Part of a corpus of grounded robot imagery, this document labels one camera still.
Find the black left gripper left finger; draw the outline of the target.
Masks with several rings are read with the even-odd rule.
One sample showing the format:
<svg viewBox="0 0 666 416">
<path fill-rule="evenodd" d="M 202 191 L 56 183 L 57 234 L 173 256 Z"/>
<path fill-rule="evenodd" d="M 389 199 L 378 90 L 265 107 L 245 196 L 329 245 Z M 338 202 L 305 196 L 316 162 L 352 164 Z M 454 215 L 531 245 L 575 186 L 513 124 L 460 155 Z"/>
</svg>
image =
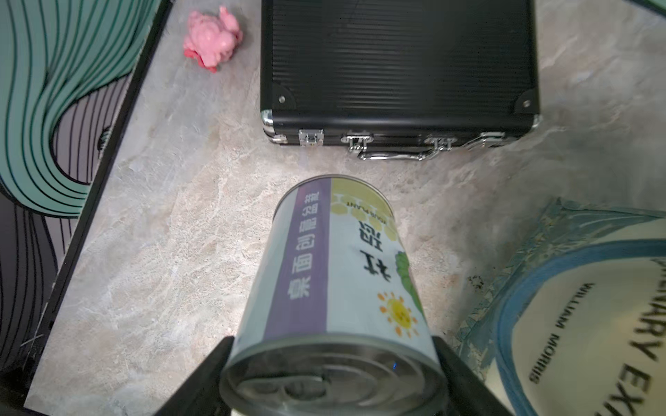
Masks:
<svg viewBox="0 0 666 416">
<path fill-rule="evenodd" d="M 227 363 L 233 336 L 218 346 L 155 413 L 157 416 L 229 416 L 232 409 L 220 394 L 221 372 Z"/>
</svg>

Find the cream canvas tote bag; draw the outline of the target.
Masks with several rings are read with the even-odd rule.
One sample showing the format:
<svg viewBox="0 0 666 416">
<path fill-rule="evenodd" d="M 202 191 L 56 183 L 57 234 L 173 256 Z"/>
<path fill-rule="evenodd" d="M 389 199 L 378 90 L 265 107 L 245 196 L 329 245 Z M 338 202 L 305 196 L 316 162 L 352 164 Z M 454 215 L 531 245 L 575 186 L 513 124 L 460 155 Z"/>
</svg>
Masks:
<svg viewBox="0 0 666 416">
<path fill-rule="evenodd" d="M 454 347 L 516 415 L 664 414 L 664 213 L 554 201 Z"/>
</svg>

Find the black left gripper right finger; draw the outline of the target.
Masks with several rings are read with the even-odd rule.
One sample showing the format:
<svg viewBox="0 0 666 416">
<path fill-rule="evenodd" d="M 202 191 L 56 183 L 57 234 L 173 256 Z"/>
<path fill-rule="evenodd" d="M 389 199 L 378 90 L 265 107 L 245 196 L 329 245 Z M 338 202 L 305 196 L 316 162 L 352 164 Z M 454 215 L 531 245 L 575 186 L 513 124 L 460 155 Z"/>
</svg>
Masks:
<svg viewBox="0 0 666 416">
<path fill-rule="evenodd" d="M 444 408 L 437 415 L 512 415 L 442 338 L 432 339 L 449 392 Z"/>
</svg>

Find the purple yellow label seed can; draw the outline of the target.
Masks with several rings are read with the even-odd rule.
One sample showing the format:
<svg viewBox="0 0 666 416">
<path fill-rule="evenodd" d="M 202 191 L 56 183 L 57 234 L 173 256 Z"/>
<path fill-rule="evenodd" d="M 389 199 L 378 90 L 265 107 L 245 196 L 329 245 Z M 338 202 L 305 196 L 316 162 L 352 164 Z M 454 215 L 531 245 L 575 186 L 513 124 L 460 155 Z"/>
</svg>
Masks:
<svg viewBox="0 0 666 416">
<path fill-rule="evenodd" d="M 220 393 L 245 415 L 434 415 L 447 379 L 394 213 L 330 174 L 279 202 Z"/>
</svg>

